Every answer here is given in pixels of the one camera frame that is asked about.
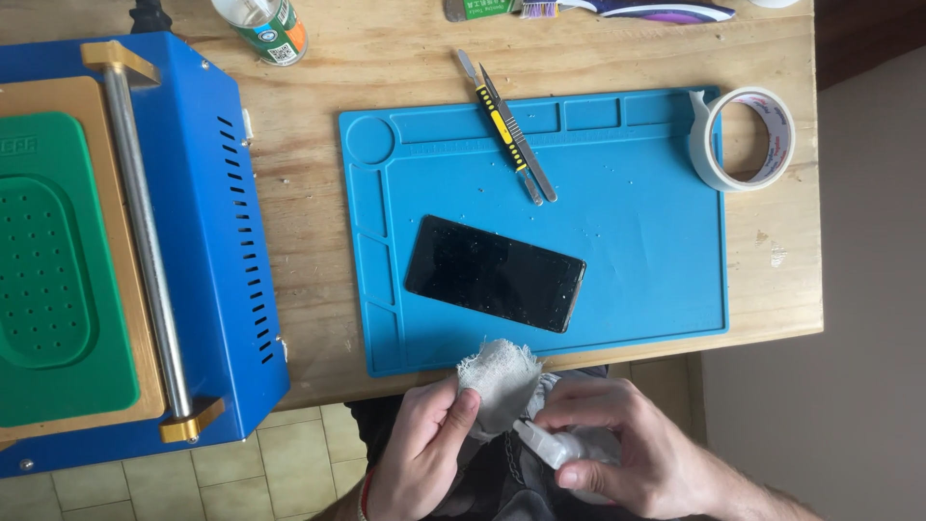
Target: wooden tabletop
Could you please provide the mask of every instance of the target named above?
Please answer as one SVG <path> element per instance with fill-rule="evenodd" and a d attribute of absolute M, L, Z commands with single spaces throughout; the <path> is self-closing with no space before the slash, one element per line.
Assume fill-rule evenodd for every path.
<path fill-rule="evenodd" d="M 718 0 L 737 10 L 733 20 L 691 26 L 599 19 L 580 9 L 559 19 L 450 23 L 443 0 L 293 3 L 309 51 L 296 65 L 277 68 L 258 62 L 208 1 L 163 1 L 175 33 L 238 81 L 251 114 L 252 162 L 293 384 L 281 409 L 400 393 L 444 374 L 367 375 L 337 115 L 472 101 L 458 48 L 507 78 L 507 98 L 757 85 L 778 94 L 797 123 L 794 159 L 782 179 L 726 197 L 729 333 L 555 356 L 546 369 L 822 330 L 811 0 L 783 9 Z M 122 34 L 131 27 L 129 4 L 9 0 L 0 6 L 0 44 Z M 766 138 L 750 113 L 723 113 L 728 170 L 755 166 L 764 156 Z M 773 266 L 773 253 L 783 252 Z"/>

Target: spray bottle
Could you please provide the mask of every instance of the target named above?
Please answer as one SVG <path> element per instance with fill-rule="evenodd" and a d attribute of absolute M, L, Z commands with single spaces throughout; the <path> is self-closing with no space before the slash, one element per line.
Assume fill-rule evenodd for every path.
<path fill-rule="evenodd" d="M 597 460 L 620 466 L 620 442 L 604 427 L 570 426 L 564 432 L 550 434 L 533 422 L 515 421 L 515 431 L 544 463 L 559 470 L 573 460 Z M 570 490 L 572 495 L 590 504 L 608 504 L 605 496 L 585 490 Z"/>
<path fill-rule="evenodd" d="M 212 0 L 212 5 L 270 65 L 293 65 L 308 49 L 306 27 L 289 0 Z"/>

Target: red bracelet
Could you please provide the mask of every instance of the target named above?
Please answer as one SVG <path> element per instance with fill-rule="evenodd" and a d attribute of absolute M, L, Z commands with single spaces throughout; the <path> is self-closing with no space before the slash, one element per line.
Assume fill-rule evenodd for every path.
<path fill-rule="evenodd" d="M 376 472 L 376 467 L 373 467 L 367 473 L 367 477 L 363 480 L 363 489 L 360 490 L 360 502 L 357 504 L 357 519 L 359 521 L 367 521 L 367 495 L 369 494 L 369 483 L 373 479 L 373 473 Z"/>

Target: blue metal machine housing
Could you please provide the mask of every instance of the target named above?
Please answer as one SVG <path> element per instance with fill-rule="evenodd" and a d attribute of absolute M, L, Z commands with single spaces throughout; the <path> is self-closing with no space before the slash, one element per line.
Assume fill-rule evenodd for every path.
<path fill-rule="evenodd" d="M 237 83 L 168 32 L 2 46 L 0 83 L 101 82 L 83 66 L 80 44 L 106 40 L 161 72 L 159 86 L 131 97 L 157 235 L 191 395 L 225 401 L 195 446 L 244 439 L 289 390 L 289 376 Z M 31 474 L 189 449 L 160 441 L 168 416 L 19 440 L 0 451 L 0 477 L 27 473 L 23 459 Z"/>

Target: smartphone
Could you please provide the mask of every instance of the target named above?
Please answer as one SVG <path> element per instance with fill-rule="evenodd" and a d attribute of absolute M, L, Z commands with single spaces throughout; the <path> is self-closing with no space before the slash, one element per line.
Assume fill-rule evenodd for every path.
<path fill-rule="evenodd" d="M 585 261 L 433 215 L 421 220 L 406 290 L 565 333 Z"/>

